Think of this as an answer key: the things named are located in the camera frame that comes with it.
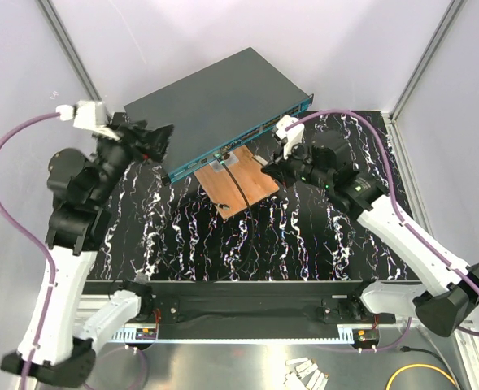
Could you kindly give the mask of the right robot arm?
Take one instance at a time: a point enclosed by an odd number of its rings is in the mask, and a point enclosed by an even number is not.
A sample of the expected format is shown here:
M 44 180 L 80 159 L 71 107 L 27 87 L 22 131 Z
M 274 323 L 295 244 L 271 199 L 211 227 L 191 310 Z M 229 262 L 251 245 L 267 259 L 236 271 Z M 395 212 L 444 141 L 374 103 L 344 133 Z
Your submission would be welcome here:
M 332 205 L 377 236 L 418 277 L 415 284 L 366 281 L 348 299 L 349 315 L 416 318 L 448 337 L 479 304 L 479 263 L 468 265 L 437 243 L 372 175 L 355 170 L 345 141 L 283 145 L 262 170 L 288 186 L 297 181 L 323 189 Z

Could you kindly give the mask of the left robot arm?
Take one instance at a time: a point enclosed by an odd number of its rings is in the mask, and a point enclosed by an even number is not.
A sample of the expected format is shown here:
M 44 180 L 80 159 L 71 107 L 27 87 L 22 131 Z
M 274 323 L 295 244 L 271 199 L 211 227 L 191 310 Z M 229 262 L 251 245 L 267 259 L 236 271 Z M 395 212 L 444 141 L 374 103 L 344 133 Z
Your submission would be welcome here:
M 113 189 L 132 163 L 162 162 L 174 131 L 171 124 L 150 130 L 144 121 L 112 123 L 109 129 L 115 137 L 98 136 L 94 158 L 67 148 L 49 161 L 53 211 L 45 240 L 37 242 L 46 258 L 44 277 L 24 338 L 0 361 L 1 371 L 22 380 L 81 386 L 111 337 L 128 321 L 144 322 L 154 313 L 152 289 L 138 279 L 125 281 L 81 326 L 74 324 L 108 231 Z

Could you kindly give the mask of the silver SFP module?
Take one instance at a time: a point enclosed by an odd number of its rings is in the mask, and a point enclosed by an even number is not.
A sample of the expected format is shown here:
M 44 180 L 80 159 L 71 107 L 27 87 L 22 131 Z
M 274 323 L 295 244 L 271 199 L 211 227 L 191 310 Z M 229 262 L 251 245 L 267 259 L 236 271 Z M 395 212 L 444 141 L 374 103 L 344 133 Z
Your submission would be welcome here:
M 261 166 L 265 166 L 268 163 L 264 158 L 258 155 L 254 155 L 253 159 Z

